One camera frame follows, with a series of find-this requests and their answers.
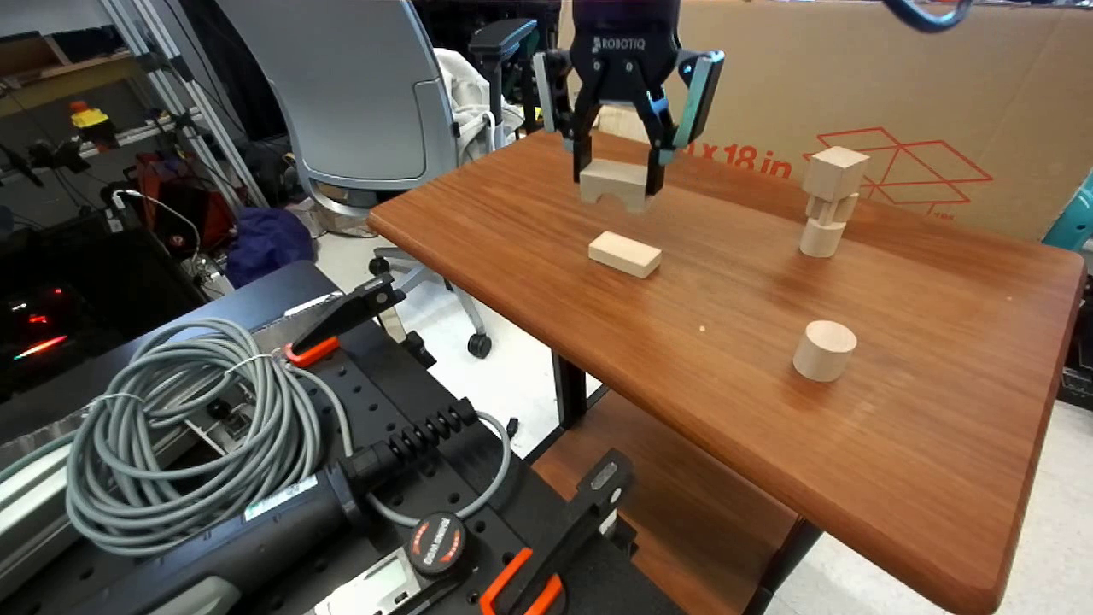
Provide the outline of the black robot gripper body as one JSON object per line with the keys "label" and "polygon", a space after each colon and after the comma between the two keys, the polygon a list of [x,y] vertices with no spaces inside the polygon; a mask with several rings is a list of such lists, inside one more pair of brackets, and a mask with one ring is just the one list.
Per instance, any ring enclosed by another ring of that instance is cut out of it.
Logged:
{"label": "black robot gripper body", "polygon": [[678,0],[572,0],[581,103],[662,103],[678,57]]}

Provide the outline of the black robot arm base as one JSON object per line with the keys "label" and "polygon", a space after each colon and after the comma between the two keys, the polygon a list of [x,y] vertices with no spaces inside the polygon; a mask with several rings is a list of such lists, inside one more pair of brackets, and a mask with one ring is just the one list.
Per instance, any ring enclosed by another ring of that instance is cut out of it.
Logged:
{"label": "black robot arm base", "polygon": [[419,515],[463,515],[470,493],[436,454],[400,461],[365,451],[331,461],[164,552],[117,558],[77,542],[4,599],[0,615],[233,611],[264,599],[275,582],[301,576],[304,561],[323,552],[331,539],[413,526],[400,503],[413,503]]}

